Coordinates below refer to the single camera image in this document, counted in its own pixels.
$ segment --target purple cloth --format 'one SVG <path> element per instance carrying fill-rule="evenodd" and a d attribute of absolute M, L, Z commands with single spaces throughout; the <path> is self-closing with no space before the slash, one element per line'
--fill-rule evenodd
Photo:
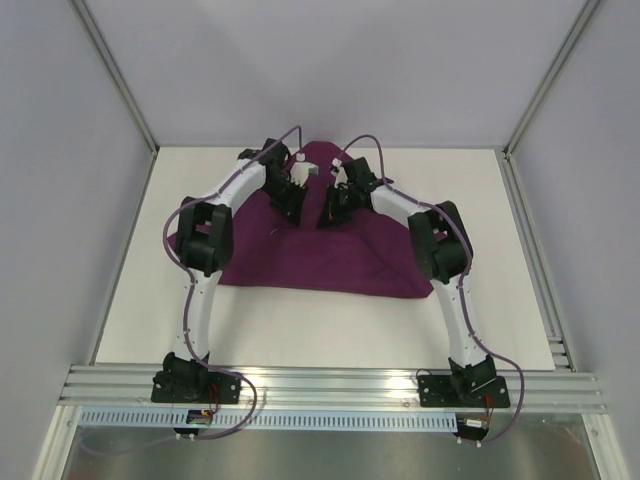
<path fill-rule="evenodd" d="M 267 194 L 255 192 L 233 218 L 233 259 L 220 283 L 396 298 L 429 295 L 433 287 L 415 265 L 409 231 L 394 220 L 363 209 L 347 224 L 316 228 L 327 186 L 335 180 L 329 167 L 340 148 L 311 142 L 303 152 L 320 172 L 307 180 L 300 226 L 274 212 Z"/>

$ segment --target gray wall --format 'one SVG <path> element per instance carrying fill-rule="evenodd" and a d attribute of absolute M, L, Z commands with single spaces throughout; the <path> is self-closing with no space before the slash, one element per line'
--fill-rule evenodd
<path fill-rule="evenodd" d="M 65 0 L 0 14 L 0 478 L 86 361 L 149 153 Z"/>
<path fill-rule="evenodd" d="M 583 0 L 89 0 L 161 144 L 504 145 Z"/>
<path fill-rule="evenodd" d="M 516 161 L 582 369 L 640 478 L 640 2 L 604 2 Z"/>

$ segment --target metal bar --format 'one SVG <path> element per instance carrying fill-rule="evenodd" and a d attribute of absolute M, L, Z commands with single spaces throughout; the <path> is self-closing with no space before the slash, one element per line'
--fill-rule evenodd
<path fill-rule="evenodd" d="M 531 220 L 531 214 L 520 186 L 517 171 L 514 168 L 514 157 L 512 157 L 511 160 L 507 160 L 505 155 L 499 152 L 496 152 L 496 157 L 498 158 L 507 197 L 509 198 L 518 234 L 522 242 L 525 259 L 532 276 L 533 288 L 542 313 L 547 335 L 562 340 L 568 366 L 574 370 L 577 368 L 577 365 L 571 356 L 571 339 L 567 337 L 567 330 L 563 328 L 564 322 L 560 315 L 558 300 L 552 287 L 548 268 L 542 255 L 540 241 L 538 240 Z"/>
<path fill-rule="evenodd" d="M 524 114 L 520 118 L 518 125 L 516 126 L 514 132 L 512 133 L 509 143 L 506 147 L 507 156 L 512 155 L 517 149 L 522 140 L 523 135 L 531 125 L 534 117 L 540 110 L 540 107 L 549 96 L 551 89 L 555 85 L 555 82 L 559 78 L 562 73 L 565 65 L 571 58 L 571 55 L 575 51 L 576 45 L 583 37 L 587 27 L 591 24 L 598 8 L 602 4 L 602 0 L 586 0 L 580 13 L 576 17 L 569 33 L 564 38 L 560 49 L 556 53 L 553 61 L 547 73 L 542 78 L 542 81 L 538 85 L 538 88 L 529 102 Z"/>
<path fill-rule="evenodd" d="M 331 142 L 335 143 L 336 145 L 345 145 L 347 144 L 350 140 L 352 140 L 351 137 L 349 138 L 338 138 L 338 139 L 332 139 Z M 247 140 L 242 140 L 242 141 L 233 141 L 233 142 L 222 142 L 222 143 L 211 143 L 211 142 L 184 142 L 184 143 L 162 143 L 162 146 L 165 148 L 193 148 L 193 147 L 197 147 L 197 148 L 239 148 L 239 149 L 245 149 L 248 146 L 254 146 L 256 148 L 261 148 L 262 144 L 264 143 L 264 140 L 262 139 L 247 139 Z M 294 140 L 293 142 L 285 140 L 283 142 L 285 145 L 287 145 L 289 148 L 296 148 L 298 147 L 298 143 L 297 140 Z M 497 144 L 493 144 L 493 143 L 482 143 L 482 144 L 464 144 L 464 143 L 407 143 L 407 142 L 386 142 L 385 141 L 385 145 L 384 148 L 429 148 L 429 149 L 433 149 L 433 150 L 502 150 L 504 148 L 504 145 L 497 145 Z"/>
<path fill-rule="evenodd" d="M 150 402 L 153 376 L 160 365 L 98 365 L 72 367 L 60 405 L 166 407 Z M 429 411 L 420 407 L 414 370 L 315 369 L 237 367 L 256 386 L 261 409 L 322 411 Z M 507 379 L 512 404 L 517 403 L 520 382 L 513 371 Z M 228 410 L 245 410 L 253 401 L 243 388 L 240 404 Z M 173 405 L 207 408 L 207 405 Z M 469 412 L 472 409 L 433 409 Z M 526 372 L 525 412 L 604 413 L 600 389 L 592 374 L 562 371 Z"/>
<path fill-rule="evenodd" d="M 120 275 L 122 274 L 122 269 L 124 268 L 124 262 L 127 258 L 127 252 L 129 251 L 129 246 L 131 245 L 131 240 L 133 239 L 133 234 L 136 229 L 136 224 L 138 223 L 138 217 L 140 216 L 140 211 L 142 210 L 142 204 L 144 203 L 144 198 L 147 194 L 147 189 L 149 188 L 149 183 L 151 182 L 151 175 L 153 174 L 153 168 L 156 164 L 157 154 L 152 153 L 151 159 L 149 161 L 149 171 L 147 172 L 147 178 L 145 180 L 144 186 L 142 187 L 142 191 L 140 192 L 140 198 L 138 199 L 138 204 L 136 205 L 133 219 L 131 220 L 131 228 L 129 230 L 129 235 L 127 237 L 127 241 L 123 245 L 122 251 L 118 256 L 118 269 L 114 272 L 113 278 L 109 282 L 109 299 L 104 305 L 103 311 L 100 313 L 100 328 L 96 332 L 95 338 L 91 345 L 93 345 L 93 349 L 91 351 L 91 357 L 89 358 L 89 365 L 92 365 L 96 361 L 96 357 L 98 356 L 98 350 L 100 349 L 100 342 L 102 340 L 102 336 L 104 334 L 104 329 L 107 325 L 107 319 L 109 317 L 109 310 L 111 310 L 111 304 L 113 303 L 113 298 L 116 294 L 116 288 L 118 286 L 118 281 L 120 280 Z"/>
<path fill-rule="evenodd" d="M 549 349 L 551 350 L 551 356 L 553 357 L 553 363 L 558 369 L 571 369 L 569 357 L 567 356 L 567 350 L 564 347 L 564 342 L 560 340 L 549 339 Z"/>
<path fill-rule="evenodd" d="M 80 419 L 80 407 L 56 408 L 32 480 L 60 480 Z"/>
<path fill-rule="evenodd" d="M 89 6 L 85 2 L 85 0 L 68 0 L 69 5 L 73 9 L 76 17 L 80 21 L 87 37 L 91 41 L 100 61 L 102 62 L 104 68 L 107 70 L 109 74 L 109 78 L 113 82 L 116 90 L 120 94 L 120 98 L 124 102 L 129 114 L 136 127 L 140 131 L 140 134 L 144 138 L 145 143 L 149 147 L 149 150 L 154 155 L 158 153 L 158 144 L 154 140 L 153 135 L 151 134 L 151 130 L 145 121 L 138 104 L 133 98 L 131 90 L 127 86 L 127 83 L 124 80 L 120 69 L 118 68 L 118 64 L 113 57 L 113 54 L 109 50 L 109 46 L 104 38 L 104 35 L 98 28 L 98 24 L 95 20 L 95 17 L 91 13 Z"/>
<path fill-rule="evenodd" d="M 600 477 L 631 480 L 609 415 L 582 415 L 582 420 Z"/>

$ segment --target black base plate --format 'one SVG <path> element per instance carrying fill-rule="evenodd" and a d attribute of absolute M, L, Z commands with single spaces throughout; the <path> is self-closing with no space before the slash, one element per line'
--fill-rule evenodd
<path fill-rule="evenodd" d="M 451 386 L 449 375 L 419 375 L 418 394 L 420 406 L 425 408 L 487 408 L 487 395 L 493 402 L 493 408 L 511 406 L 504 377 L 496 377 L 491 383 L 475 390 L 467 398 L 461 399 Z"/>
<path fill-rule="evenodd" d="M 193 435 L 194 437 L 197 437 L 198 434 L 200 433 L 199 428 L 174 428 L 173 431 L 185 437 L 188 437 L 189 435 Z"/>
<path fill-rule="evenodd" d="M 157 375 L 171 375 L 169 372 L 158 372 Z M 199 398 L 185 398 L 180 394 L 180 389 L 157 388 L 156 382 L 151 391 L 151 402 L 153 403 L 213 403 L 209 396 L 209 389 L 205 389 Z M 240 401 L 240 380 L 224 375 L 222 373 L 208 372 L 207 385 L 215 385 L 218 389 L 218 403 L 220 405 L 237 405 Z"/>

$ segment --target white table surface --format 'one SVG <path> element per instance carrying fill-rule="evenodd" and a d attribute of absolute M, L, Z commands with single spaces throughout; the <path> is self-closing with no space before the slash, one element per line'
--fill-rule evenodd
<path fill-rule="evenodd" d="M 161 245 L 186 195 L 211 190 L 242 148 L 162 148 L 108 316 L 98 362 L 159 363 L 184 302 Z M 354 148 L 378 171 L 377 154 Z M 540 311 L 492 150 L 386 149 L 387 175 L 412 195 L 458 206 L 474 247 L 473 301 L 485 343 L 523 368 L 552 370 Z M 446 368 L 435 294 L 421 300 L 264 287 L 216 291 L 210 362 L 221 365 Z M 509 368 L 497 362 L 499 368 Z"/>

